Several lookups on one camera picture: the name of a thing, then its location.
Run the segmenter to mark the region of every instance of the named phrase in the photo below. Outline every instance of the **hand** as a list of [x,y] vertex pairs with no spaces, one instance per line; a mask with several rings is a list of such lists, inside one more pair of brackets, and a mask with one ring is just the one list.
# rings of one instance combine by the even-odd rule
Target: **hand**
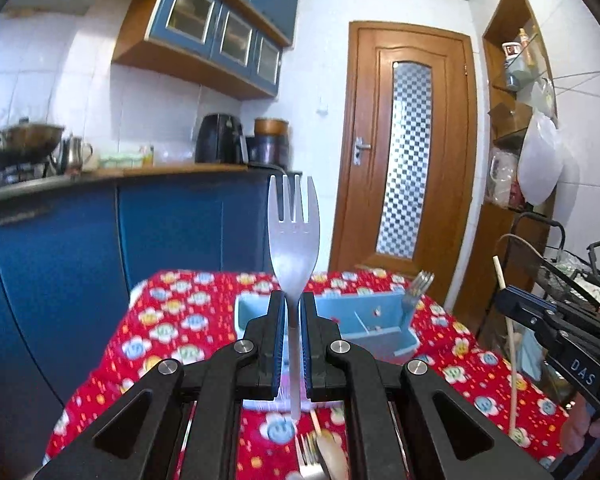
[[578,394],[575,404],[569,412],[569,418],[560,431],[562,450],[568,455],[579,452],[584,446],[584,437],[587,432],[595,438],[600,438],[600,419],[591,422],[591,416],[587,413],[587,401]]

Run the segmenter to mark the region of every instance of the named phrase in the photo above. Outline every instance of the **floral tablecloth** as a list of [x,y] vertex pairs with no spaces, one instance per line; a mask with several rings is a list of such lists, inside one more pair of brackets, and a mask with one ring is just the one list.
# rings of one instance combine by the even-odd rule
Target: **floral tablecloth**
[[[372,294],[408,283],[381,269],[316,273],[306,290],[315,294]],[[266,274],[234,274],[170,270],[137,287],[130,309],[107,345],[100,365],[67,402],[49,441],[45,460],[52,459],[157,362],[172,357],[184,364],[208,358],[234,341],[237,294],[268,295],[278,288]],[[485,352],[472,334],[428,298],[418,304],[412,328],[420,339],[416,355],[442,375],[501,430],[509,423],[510,366]],[[515,441],[543,465],[559,453],[558,436],[564,411],[522,375],[518,388]],[[346,450],[344,414],[339,406],[319,408],[318,420]],[[303,413],[298,432],[313,431]],[[296,478],[298,460],[294,425],[288,413],[242,410],[238,441],[238,480]]]

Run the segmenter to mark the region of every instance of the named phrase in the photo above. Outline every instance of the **wok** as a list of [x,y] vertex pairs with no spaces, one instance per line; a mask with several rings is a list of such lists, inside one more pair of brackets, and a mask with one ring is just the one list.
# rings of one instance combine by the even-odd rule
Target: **wok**
[[30,123],[23,118],[0,130],[0,168],[43,162],[60,143],[64,126]]

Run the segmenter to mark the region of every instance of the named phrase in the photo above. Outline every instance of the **door frame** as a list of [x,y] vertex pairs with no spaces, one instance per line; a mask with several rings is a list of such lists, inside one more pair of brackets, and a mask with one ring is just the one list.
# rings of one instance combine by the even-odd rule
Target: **door frame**
[[441,28],[424,27],[421,25],[409,25],[406,23],[388,22],[350,22],[349,23],[349,53],[347,59],[347,87],[344,110],[344,129],[342,133],[342,150],[340,156],[340,176],[338,180],[338,193],[336,196],[336,213],[333,225],[333,238],[331,241],[331,253],[329,270],[334,268],[336,257],[342,246],[342,234],[344,230],[345,214],[347,210],[347,196],[349,193],[349,173],[351,169],[351,157],[353,155],[353,123],[356,111],[356,82],[358,79],[358,38],[362,29],[395,30],[399,32],[416,32],[439,36],[462,42],[464,48],[464,63],[466,65],[466,84],[468,97],[467,113],[467,150],[464,172],[464,186],[462,187],[462,207],[459,211],[459,219],[464,219],[462,227],[458,228],[452,240],[452,248],[455,254],[460,253],[460,247],[464,238],[466,222],[469,215],[469,207],[472,200],[472,189],[474,186],[475,152],[477,144],[477,86],[475,79],[474,51],[471,38],[465,34],[443,30]]

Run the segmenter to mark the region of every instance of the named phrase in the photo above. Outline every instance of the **black air fryer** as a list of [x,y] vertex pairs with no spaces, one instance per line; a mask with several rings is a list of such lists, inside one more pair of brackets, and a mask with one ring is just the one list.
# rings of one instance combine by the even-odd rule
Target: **black air fryer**
[[196,162],[246,164],[247,148],[240,119],[229,114],[205,116],[196,141]]

